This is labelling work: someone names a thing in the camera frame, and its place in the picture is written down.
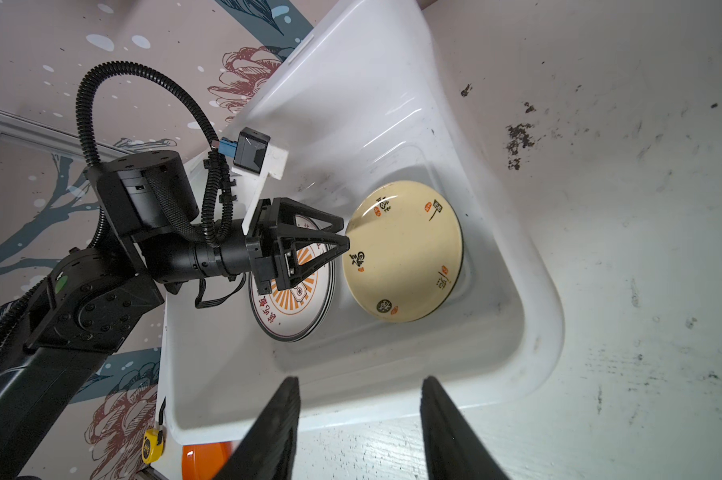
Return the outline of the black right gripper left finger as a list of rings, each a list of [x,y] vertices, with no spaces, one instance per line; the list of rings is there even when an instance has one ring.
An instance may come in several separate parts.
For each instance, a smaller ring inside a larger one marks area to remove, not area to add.
[[[213,479],[291,479],[300,406],[299,380],[287,377]]]

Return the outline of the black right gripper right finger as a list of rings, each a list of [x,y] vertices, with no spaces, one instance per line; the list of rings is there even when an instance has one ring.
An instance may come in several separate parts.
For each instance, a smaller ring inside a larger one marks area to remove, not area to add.
[[[509,479],[434,376],[423,381],[420,417],[429,479]]]

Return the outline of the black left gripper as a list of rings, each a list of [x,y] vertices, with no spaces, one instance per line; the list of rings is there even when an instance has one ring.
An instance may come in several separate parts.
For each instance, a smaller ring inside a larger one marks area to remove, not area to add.
[[[299,227],[309,220],[318,230]],[[350,238],[339,233],[344,220],[291,198],[260,200],[245,237],[252,283],[258,294],[270,294],[272,282],[280,291],[295,288],[324,265],[350,249]],[[308,246],[326,250],[300,264],[298,253]]]

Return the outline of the orange plate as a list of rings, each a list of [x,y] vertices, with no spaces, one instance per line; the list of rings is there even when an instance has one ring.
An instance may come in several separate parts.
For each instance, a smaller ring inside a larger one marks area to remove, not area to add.
[[[210,480],[236,450],[239,441],[184,445],[181,461],[183,480]]]

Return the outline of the cream yellow plate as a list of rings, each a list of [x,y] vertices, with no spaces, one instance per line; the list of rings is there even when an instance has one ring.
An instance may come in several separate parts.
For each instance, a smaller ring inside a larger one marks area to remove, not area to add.
[[[342,257],[351,295],[367,313],[408,323],[452,293],[464,258],[454,209],[434,188],[401,180],[372,192],[351,216]]]

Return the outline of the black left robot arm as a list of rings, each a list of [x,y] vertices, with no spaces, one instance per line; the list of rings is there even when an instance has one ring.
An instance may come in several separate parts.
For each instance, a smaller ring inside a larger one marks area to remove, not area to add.
[[[286,197],[207,242],[178,153],[156,150],[87,169],[110,227],[72,250],[0,320],[0,479],[15,478],[70,400],[139,319],[188,281],[241,278],[289,290],[347,252],[342,218]]]

